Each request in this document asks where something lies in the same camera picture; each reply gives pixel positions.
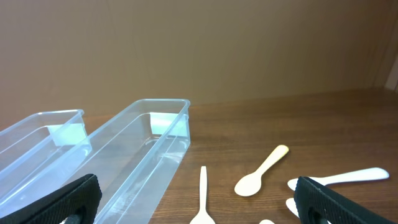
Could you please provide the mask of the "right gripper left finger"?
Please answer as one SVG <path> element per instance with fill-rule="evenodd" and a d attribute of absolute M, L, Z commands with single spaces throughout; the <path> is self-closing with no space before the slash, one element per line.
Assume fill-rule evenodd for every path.
<path fill-rule="evenodd" d="M 102 198 L 98 178 L 86 174 L 1 218 L 1 224 L 93 224 Z"/>

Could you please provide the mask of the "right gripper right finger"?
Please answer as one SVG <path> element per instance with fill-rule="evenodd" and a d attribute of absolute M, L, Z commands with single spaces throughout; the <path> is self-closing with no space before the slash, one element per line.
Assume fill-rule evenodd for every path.
<path fill-rule="evenodd" d="M 294 201 L 302 224 L 394 224 L 309 177 L 298 178 Z"/>

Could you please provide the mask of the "left clear plastic container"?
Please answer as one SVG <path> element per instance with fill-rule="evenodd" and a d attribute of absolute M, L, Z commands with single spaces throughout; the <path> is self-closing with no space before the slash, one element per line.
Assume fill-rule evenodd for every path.
<path fill-rule="evenodd" d="M 92 151 L 83 110 L 32 114 L 1 131 L 1 215 L 56 191 Z"/>

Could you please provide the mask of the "clear plastic container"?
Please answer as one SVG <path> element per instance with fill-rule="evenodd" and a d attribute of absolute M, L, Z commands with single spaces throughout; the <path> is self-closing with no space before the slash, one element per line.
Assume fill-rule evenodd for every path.
<path fill-rule="evenodd" d="M 98 178 L 95 223 L 148 223 L 190 146 L 190 101 L 143 99 L 73 147 L 70 183 Z"/>
<path fill-rule="evenodd" d="M 92 151 L 83 110 L 32 114 L 1 131 L 1 215 L 56 191 Z"/>

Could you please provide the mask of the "right clear plastic container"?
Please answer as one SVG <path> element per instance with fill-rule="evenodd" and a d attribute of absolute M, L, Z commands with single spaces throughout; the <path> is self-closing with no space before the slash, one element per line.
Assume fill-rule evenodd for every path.
<path fill-rule="evenodd" d="M 190 101 L 143 99 L 73 147 L 70 183 L 98 178 L 95 223 L 148 223 L 190 146 Z"/>

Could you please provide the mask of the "white spoon far right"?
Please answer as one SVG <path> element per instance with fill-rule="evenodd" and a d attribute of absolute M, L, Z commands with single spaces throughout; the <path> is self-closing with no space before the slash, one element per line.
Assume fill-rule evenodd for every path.
<path fill-rule="evenodd" d="M 297 206 L 296 206 L 296 203 L 295 203 L 294 198 L 288 198 L 288 199 L 286 200 L 285 204 L 286 204 L 287 208 L 288 208 L 296 217 L 299 217 L 299 213 L 298 213 Z"/>

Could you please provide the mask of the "white spoon near gripper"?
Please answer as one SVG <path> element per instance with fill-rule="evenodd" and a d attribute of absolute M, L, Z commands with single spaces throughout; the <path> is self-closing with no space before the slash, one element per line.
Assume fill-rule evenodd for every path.
<path fill-rule="evenodd" d="M 267 219 L 265 219 L 265 220 L 261 220 L 260 222 L 259 222 L 259 224 L 275 224 L 273 221 L 271 221 L 271 220 L 267 220 Z"/>

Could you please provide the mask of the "light blue plastic spoon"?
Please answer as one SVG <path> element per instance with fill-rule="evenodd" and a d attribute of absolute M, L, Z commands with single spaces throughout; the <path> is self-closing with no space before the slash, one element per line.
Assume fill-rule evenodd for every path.
<path fill-rule="evenodd" d="M 322 184 L 331 185 L 345 182 L 365 182 L 374 180 L 388 179 L 388 171 L 380 167 L 372 167 L 368 169 L 361 169 L 352 172 L 346 172 L 338 175 L 331 175 L 327 177 L 310 177 L 310 179 Z"/>

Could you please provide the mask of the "yellow plastic spoon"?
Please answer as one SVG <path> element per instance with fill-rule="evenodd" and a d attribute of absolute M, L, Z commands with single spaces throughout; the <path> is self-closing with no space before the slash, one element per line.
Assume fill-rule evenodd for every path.
<path fill-rule="evenodd" d="M 250 197 L 256 194 L 262 185 L 262 175 L 276 162 L 289 152 L 286 145 L 278 145 L 253 173 L 242 177 L 234 187 L 236 194 L 242 197 Z"/>

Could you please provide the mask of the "thin white spoon left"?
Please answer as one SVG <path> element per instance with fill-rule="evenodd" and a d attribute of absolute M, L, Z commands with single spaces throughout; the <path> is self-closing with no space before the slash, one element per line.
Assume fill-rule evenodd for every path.
<path fill-rule="evenodd" d="M 199 183 L 199 211 L 193 217 L 190 224 L 215 224 L 214 219 L 212 219 L 206 211 L 207 186 L 207 169 L 205 166 L 201 166 Z"/>

